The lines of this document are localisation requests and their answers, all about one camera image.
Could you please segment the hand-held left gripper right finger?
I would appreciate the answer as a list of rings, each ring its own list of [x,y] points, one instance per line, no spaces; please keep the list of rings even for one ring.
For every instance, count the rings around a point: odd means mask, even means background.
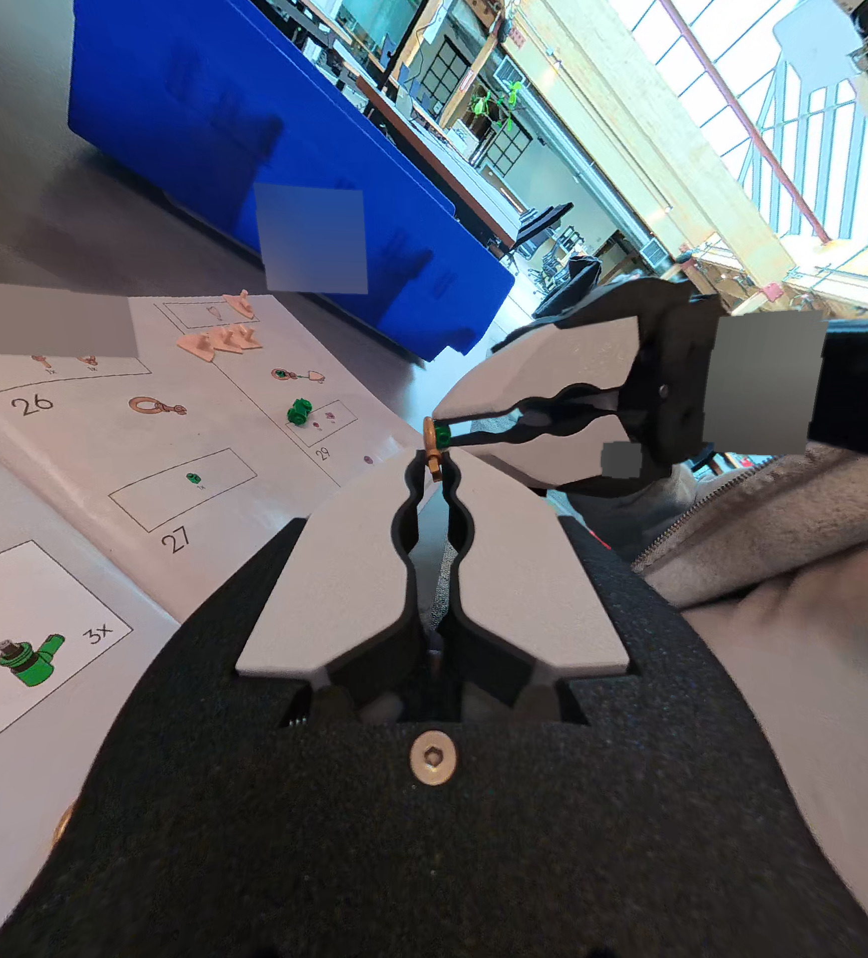
[[[625,676],[630,656],[555,511],[463,449],[442,457],[456,552],[444,663],[512,707],[531,686]]]

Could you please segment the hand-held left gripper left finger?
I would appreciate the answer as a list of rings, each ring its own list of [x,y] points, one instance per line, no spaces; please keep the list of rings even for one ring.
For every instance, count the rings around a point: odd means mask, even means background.
[[[417,507],[428,467],[406,450],[351,480],[299,533],[236,662],[239,677],[394,689],[426,650]]]

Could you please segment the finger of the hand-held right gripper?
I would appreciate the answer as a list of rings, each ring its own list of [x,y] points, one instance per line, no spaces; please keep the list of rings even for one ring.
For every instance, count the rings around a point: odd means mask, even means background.
[[[629,494],[656,480],[655,457],[614,411],[532,411],[477,421],[445,441],[453,459],[463,450],[532,489]]]
[[[465,374],[431,414],[436,427],[507,423],[501,436],[568,436],[617,418],[621,436],[642,436],[643,417],[620,408],[641,351],[639,320],[626,316],[571,328],[526,330]]]

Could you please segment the black office chair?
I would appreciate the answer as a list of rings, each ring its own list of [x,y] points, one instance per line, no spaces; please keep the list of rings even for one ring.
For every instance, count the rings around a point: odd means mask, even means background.
[[[534,257],[537,249],[553,236],[555,228],[573,208],[574,204],[567,202],[551,206],[543,212],[533,209],[526,211],[509,255],[519,254],[524,259]]]

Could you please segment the person's beige hoodie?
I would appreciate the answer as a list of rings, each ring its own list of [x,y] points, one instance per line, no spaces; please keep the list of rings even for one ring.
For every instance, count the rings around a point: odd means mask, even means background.
[[[868,456],[804,454],[617,498],[555,493],[738,685],[868,914]]]

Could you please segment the white instruction booklet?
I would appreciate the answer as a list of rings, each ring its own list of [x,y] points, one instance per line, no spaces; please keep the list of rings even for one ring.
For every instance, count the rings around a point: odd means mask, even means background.
[[[0,956],[449,956],[419,432],[272,295],[0,355]]]

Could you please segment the hanging green plant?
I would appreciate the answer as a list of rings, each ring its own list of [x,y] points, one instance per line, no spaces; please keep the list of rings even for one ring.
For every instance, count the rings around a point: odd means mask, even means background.
[[[470,111],[475,118],[487,120],[496,130],[511,133],[514,111],[523,86],[522,80],[515,80],[500,93],[485,88],[480,95],[472,98]]]

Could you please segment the blue plastic bin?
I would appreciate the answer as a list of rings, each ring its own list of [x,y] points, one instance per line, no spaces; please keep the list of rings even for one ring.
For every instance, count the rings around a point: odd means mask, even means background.
[[[513,277],[447,197],[253,2],[73,2],[70,129],[261,254],[272,188],[298,197],[284,253],[326,298],[420,358],[469,353]]]

